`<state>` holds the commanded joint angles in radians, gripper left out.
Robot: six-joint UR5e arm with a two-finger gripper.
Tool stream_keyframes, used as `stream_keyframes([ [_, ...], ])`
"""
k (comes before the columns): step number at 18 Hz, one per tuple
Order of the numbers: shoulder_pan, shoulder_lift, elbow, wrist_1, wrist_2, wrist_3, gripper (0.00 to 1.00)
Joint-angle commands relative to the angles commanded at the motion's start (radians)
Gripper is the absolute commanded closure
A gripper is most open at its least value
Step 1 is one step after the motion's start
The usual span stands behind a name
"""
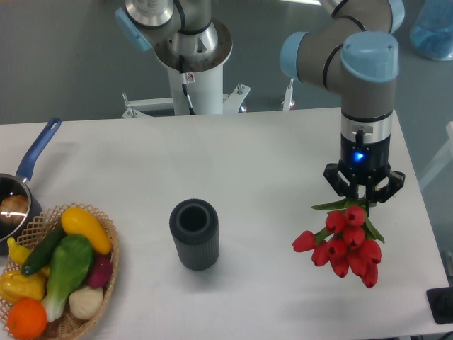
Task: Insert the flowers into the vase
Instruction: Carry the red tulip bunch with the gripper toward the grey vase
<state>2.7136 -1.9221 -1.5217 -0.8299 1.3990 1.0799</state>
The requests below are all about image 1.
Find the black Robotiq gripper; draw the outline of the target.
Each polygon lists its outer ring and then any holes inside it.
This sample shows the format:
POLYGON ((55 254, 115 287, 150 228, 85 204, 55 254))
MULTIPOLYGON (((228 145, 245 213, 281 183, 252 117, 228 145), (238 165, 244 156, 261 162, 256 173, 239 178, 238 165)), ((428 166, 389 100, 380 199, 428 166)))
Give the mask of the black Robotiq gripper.
POLYGON ((332 189, 345 198, 357 198, 357 184, 365 185, 367 204, 385 203, 403 188, 406 175, 389 165, 390 136, 360 147, 340 138, 340 161, 326 165, 323 176, 332 189))

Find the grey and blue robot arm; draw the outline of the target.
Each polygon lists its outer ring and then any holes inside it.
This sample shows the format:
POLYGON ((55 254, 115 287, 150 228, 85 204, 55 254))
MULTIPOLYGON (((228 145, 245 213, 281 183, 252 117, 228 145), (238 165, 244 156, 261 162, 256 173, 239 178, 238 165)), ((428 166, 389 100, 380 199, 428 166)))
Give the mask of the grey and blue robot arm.
MULTIPOLYGON (((389 165, 400 1, 323 1, 333 23, 318 34, 296 32, 280 50, 291 79, 341 98, 340 159, 324 177, 334 191, 365 205, 383 203, 404 185, 389 165)), ((167 69, 176 115, 235 113, 223 94, 223 66, 232 51, 227 27, 212 16, 210 1, 126 1, 115 12, 125 37, 154 50, 167 69)))

